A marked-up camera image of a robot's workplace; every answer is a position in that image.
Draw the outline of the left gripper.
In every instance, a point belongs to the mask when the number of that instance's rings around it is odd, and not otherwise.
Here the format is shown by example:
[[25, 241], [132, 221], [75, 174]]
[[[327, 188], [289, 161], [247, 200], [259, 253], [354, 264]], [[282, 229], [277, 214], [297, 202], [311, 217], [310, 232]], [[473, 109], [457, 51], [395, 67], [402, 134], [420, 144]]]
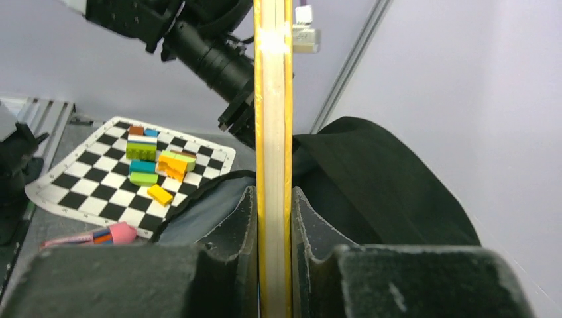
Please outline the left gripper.
[[227, 131], [239, 142], [255, 149], [254, 91], [243, 89], [218, 118], [221, 131]]

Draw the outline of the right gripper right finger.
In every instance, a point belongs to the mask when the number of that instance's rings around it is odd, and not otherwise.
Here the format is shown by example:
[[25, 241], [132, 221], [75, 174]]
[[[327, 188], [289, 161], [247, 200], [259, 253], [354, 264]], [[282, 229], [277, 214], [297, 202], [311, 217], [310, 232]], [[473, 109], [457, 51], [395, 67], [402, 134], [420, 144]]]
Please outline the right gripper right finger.
[[520, 283], [477, 246], [359, 245], [292, 202], [294, 317], [533, 317]]

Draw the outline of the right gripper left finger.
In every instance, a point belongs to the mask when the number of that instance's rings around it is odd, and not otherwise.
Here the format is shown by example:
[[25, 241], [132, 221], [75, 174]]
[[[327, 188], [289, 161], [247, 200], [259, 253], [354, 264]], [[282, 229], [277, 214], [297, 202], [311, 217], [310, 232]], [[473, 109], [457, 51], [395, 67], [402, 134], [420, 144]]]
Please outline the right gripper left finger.
[[30, 263], [2, 317], [257, 317], [256, 189], [193, 244], [57, 247]]

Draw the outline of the black student backpack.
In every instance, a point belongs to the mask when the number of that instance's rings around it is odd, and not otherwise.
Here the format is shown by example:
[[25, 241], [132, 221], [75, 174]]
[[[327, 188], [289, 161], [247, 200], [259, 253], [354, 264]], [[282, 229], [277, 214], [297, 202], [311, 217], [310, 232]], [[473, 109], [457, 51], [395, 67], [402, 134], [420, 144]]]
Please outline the black student backpack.
[[457, 198], [384, 127], [345, 116], [293, 141], [293, 185], [351, 241], [480, 245]]

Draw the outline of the yellow hardcover book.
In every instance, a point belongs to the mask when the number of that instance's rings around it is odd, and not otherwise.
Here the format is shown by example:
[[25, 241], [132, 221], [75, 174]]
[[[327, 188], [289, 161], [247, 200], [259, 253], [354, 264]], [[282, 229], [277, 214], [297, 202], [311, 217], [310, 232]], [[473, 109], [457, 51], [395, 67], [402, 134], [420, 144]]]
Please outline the yellow hardcover book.
[[261, 317], [292, 316], [291, 1], [254, 2], [254, 96]]

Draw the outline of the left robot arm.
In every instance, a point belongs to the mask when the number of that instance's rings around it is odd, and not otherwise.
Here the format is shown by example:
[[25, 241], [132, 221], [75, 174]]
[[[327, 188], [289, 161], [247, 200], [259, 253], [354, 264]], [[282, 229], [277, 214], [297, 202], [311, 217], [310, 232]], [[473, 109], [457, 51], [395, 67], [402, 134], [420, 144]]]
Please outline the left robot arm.
[[254, 60], [249, 38], [233, 35], [252, 1], [63, 1], [85, 20], [145, 43], [152, 54], [162, 45], [163, 62], [178, 59], [228, 104], [219, 128], [249, 148], [256, 146]]

